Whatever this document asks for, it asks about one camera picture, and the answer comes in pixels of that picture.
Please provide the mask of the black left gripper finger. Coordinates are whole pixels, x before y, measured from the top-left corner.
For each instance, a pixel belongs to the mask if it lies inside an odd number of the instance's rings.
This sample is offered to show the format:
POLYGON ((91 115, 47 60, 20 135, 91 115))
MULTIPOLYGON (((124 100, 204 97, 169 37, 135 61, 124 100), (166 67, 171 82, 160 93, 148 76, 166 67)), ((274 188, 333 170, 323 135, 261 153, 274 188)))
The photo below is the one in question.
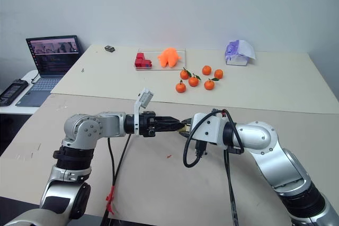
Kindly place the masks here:
POLYGON ((171 116, 156 116, 156 125, 157 126, 183 126, 183 123, 171 116))
POLYGON ((183 124, 160 124, 155 126, 156 132, 173 132, 183 128, 183 124))

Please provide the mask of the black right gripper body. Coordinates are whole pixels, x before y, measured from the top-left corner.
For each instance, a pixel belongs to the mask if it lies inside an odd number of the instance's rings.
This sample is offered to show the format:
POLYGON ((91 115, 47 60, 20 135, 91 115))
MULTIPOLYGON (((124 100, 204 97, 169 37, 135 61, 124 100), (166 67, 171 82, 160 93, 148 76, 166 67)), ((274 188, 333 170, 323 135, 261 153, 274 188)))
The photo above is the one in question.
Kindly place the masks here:
POLYGON ((197 140, 195 143, 195 155, 196 157, 201 158, 206 154, 207 142, 202 140, 197 140))

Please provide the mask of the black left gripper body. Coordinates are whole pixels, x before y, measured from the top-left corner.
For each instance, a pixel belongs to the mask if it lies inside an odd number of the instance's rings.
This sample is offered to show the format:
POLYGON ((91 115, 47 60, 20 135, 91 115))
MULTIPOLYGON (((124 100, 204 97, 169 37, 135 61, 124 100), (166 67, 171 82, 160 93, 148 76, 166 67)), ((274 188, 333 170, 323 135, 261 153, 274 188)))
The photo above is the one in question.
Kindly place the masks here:
POLYGON ((139 134, 143 137, 155 136, 155 120, 156 113, 154 111, 143 111, 139 114, 139 134))

